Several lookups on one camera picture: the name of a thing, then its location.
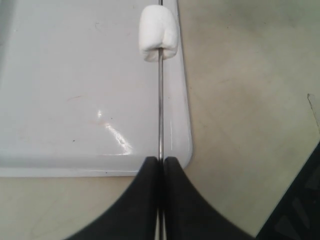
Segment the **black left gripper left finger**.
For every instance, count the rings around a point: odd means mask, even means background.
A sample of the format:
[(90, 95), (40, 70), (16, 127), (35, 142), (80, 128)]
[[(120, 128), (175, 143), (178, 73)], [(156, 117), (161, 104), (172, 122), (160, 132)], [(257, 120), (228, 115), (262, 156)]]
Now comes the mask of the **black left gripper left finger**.
[(147, 157), (133, 182), (101, 216), (69, 240), (153, 240), (155, 238), (160, 164)]

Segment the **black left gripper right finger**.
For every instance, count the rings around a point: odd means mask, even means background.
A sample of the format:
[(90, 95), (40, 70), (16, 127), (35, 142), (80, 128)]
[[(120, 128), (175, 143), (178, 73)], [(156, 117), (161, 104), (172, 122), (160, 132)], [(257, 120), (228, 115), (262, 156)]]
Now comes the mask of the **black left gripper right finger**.
[(188, 179), (179, 161), (163, 162), (164, 217), (168, 240), (253, 240), (216, 211)]

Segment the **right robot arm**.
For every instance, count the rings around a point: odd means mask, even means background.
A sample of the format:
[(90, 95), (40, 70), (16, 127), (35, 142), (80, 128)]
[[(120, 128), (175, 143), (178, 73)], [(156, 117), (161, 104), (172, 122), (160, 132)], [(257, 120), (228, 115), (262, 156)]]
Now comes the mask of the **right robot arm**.
[(320, 146), (295, 177), (256, 236), (257, 240), (320, 238)]

